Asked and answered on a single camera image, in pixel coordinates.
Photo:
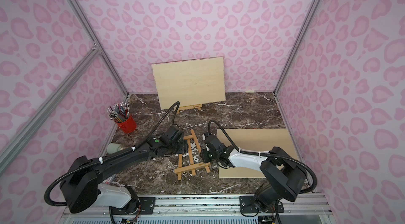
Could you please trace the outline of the plywood board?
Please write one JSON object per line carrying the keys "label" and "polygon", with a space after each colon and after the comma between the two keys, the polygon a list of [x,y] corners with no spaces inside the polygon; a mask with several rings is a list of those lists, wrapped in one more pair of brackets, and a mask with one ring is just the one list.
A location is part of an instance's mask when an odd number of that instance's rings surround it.
{"label": "plywood board", "polygon": [[[239,148],[253,151],[282,148],[292,158],[299,160],[293,140],[287,129],[226,129],[231,139]],[[264,178],[261,171],[248,168],[219,168],[220,179]]]}
{"label": "plywood board", "polygon": [[226,99],[222,57],[153,64],[152,70],[161,109]]}

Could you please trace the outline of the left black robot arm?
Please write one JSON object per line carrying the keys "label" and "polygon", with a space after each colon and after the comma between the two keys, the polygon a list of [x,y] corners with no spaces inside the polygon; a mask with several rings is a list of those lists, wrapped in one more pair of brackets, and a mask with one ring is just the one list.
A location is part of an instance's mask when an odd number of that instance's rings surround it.
{"label": "left black robot arm", "polygon": [[60,189],[71,213],[80,213],[93,206],[121,209],[131,214],[138,211],[140,201],[129,186],[113,187],[103,182],[138,163],[157,157],[173,156],[187,151],[184,132],[177,125],[166,132],[151,135],[146,142],[100,158],[77,158],[62,179]]}

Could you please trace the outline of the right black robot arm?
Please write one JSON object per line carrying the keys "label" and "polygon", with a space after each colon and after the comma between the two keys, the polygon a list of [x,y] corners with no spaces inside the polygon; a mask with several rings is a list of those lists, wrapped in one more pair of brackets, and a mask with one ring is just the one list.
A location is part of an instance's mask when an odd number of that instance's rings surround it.
{"label": "right black robot arm", "polygon": [[267,179],[254,193],[253,205],[258,212],[277,210],[277,202],[285,199],[294,202],[298,195],[313,189],[303,189],[304,182],[314,172],[304,163],[292,158],[282,148],[255,152],[225,146],[215,135],[205,133],[205,148],[201,150],[203,162],[215,161],[222,168],[246,168],[259,171]]}

